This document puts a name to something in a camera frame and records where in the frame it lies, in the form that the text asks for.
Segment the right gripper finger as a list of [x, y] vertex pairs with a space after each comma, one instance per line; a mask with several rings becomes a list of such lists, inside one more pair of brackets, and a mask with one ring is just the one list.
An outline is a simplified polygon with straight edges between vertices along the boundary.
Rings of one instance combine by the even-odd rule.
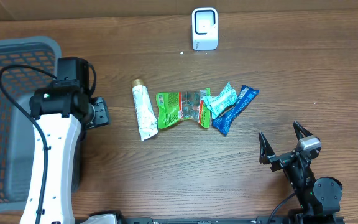
[[259, 162], [261, 164], [269, 164], [271, 163], [271, 159], [275, 157], [275, 153], [264, 136], [263, 132], [259, 133], [259, 144], [260, 144], [260, 156]]
[[305, 129], [299, 122], [293, 122], [293, 128], [295, 130], [297, 140], [300, 140], [305, 137], [312, 136], [313, 134]]

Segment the white tube with gold cap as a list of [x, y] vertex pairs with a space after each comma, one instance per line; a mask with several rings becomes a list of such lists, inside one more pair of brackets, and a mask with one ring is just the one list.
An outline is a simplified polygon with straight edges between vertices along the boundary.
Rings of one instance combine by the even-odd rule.
[[145, 141], [158, 133], [158, 127], [150, 96], [143, 80], [135, 79], [132, 81], [132, 95], [140, 138]]

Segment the blue snack packet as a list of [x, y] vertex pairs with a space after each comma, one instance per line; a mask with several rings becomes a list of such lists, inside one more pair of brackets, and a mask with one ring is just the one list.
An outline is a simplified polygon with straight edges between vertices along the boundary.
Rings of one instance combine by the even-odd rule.
[[224, 136], [226, 136], [230, 130], [232, 122], [243, 112], [243, 110], [258, 94], [259, 90], [255, 90], [247, 85], [242, 85], [235, 105], [223, 115], [214, 119], [212, 125]]

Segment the mint green wipes packet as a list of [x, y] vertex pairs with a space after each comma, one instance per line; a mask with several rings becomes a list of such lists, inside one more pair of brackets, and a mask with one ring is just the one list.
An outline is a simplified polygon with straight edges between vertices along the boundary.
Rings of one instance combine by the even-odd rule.
[[237, 101], [237, 93], [228, 82], [218, 96], [203, 96], [201, 99], [211, 111], [212, 119], [216, 119], [227, 107]]

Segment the green snack bag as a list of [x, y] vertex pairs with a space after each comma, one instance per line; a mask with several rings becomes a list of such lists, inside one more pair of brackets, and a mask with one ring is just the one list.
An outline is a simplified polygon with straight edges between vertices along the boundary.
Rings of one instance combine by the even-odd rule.
[[209, 88], [198, 91], [157, 93], [158, 128], [165, 129], [185, 120], [193, 120], [203, 128], [209, 128], [211, 111], [203, 101], [204, 96], [211, 96]]

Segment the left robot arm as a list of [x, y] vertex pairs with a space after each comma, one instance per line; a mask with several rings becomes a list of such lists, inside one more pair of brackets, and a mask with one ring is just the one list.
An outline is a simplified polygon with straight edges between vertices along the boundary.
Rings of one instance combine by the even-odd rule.
[[30, 98], [34, 160], [21, 223], [75, 221], [71, 195], [80, 142], [87, 130], [110, 123], [105, 100], [93, 95], [95, 73], [85, 59], [60, 58], [55, 79]]

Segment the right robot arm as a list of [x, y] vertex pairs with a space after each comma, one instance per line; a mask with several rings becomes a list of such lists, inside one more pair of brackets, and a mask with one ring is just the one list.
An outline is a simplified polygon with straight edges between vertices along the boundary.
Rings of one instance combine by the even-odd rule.
[[[279, 156], [264, 134], [259, 133], [259, 162], [270, 164], [272, 172], [282, 170], [293, 189], [263, 223], [344, 223], [343, 217], [336, 216], [342, 198], [341, 182], [334, 177], [317, 179], [310, 167], [311, 161], [320, 154], [321, 140], [297, 121], [293, 122], [293, 128], [297, 145]], [[301, 208], [289, 210], [285, 217], [277, 216], [278, 210], [293, 197], [298, 199]]]

